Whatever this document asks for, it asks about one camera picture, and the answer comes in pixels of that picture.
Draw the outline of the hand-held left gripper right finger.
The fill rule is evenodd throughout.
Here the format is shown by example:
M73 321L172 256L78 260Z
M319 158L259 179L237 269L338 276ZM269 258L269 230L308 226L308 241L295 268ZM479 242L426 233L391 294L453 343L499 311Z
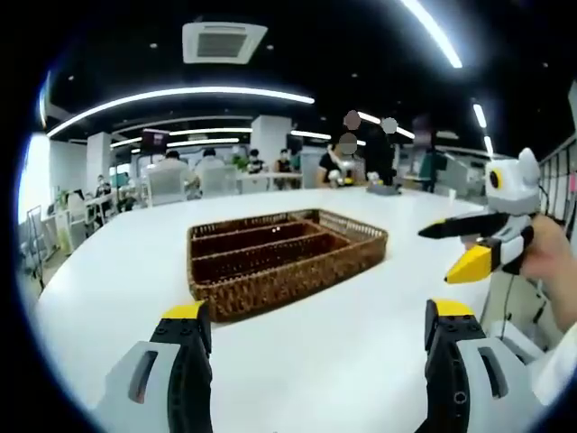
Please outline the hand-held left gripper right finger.
M527 432L543 405L527 366L461 302L426 303L426 417L419 432Z

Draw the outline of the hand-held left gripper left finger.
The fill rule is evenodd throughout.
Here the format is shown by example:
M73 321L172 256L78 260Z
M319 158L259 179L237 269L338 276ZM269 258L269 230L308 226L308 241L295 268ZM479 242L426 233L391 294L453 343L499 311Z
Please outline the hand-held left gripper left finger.
M106 376L96 419L107 432L211 432L211 353L205 301L166 311Z

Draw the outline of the person's right hand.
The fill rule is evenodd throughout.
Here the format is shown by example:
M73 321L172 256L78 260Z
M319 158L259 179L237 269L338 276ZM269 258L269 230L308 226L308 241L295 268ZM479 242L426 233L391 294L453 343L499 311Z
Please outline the person's right hand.
M548 284L567 282L576 276L576 260L563 229L548 216L532 222L534 238L521 265L525 277Z

